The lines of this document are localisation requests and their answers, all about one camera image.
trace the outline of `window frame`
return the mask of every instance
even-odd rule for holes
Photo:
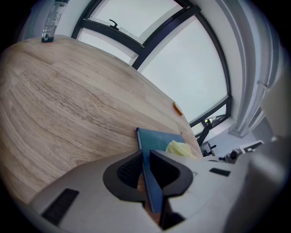
[[[136,54],[138,54],[137,59],[132,64],[132,67],[136,70],[138,70],[138,68],[147,59],[151,52],[167,37],[167,35],[169,35],[175,28],[179,27],[184,21],[195,15],[199,22],[205,28],[209,37],[211,38],[218,53],[218,56],[220,58],[223,72],[225,75],[227,96],[224,99],[222,99],[219,103],[217,103],[215,106],[213,106],[211,109],[209,109],[206,113],[190,122],[190,127],[193,127],[199,124],[200,122],[201,123],[204,122],[204,120],[207,117],[216,112],[225,104],[226,104],[226,117],[220,123],[222,123],[224,120],[231,116],[231,103],[232,103],[231,81],[227,67],[226,57],[224,55],[223,49],[219,43],[219,40],[215,32],[213,31],[212,27],[210,26],[206,18],[202,15],[199,6],[194,5],[189,0],[174,0],[183,8],[174,15],[172,15],[169,19],[165,20],[165,22],[162,23],[147,38],[147,40],[143,44],[140,44],[139,42],[129,37],[128,35],[120,32],[119,30],[113,29],[112,27],[88,19],[91,17],[96,7],[102,3],[102,1],[103,0],[90,1],[90,3],[87,5],[85,10],[81,14],[79,20],[77,21],[77,24],[74,28],[71,37],[77,39],[80,30],[82,28],[87,28],[89,30],[99,32],[111,39],[114,39],[115,41],[125,45],[126,47],[134,51]]]

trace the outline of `wood grain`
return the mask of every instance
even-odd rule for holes
[[[28,203],[82,163],[137,149],[136,127],[182,133],[201,157],[173,100],[116,57],[66,36],[33,38],[0,58],[0,168]]]

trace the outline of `blue book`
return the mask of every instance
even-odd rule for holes
[[[147,198],[151,211],[159,213],[162,210],[162,189],[160,188],[150,169],[150,150],[165,151],[171,141],[183,142],[184,138],[180,134],[163,133],[148,129],[136,128],[137,145],[143,152],[144,162],[142,174],[145,181]]]

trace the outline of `yellow sponge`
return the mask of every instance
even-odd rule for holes
[[[170,144],[167,146],[166,152],[180,156],[196,158],[191,154],[191,149],[188,144],[176,142],[174,140],[171,141]]]

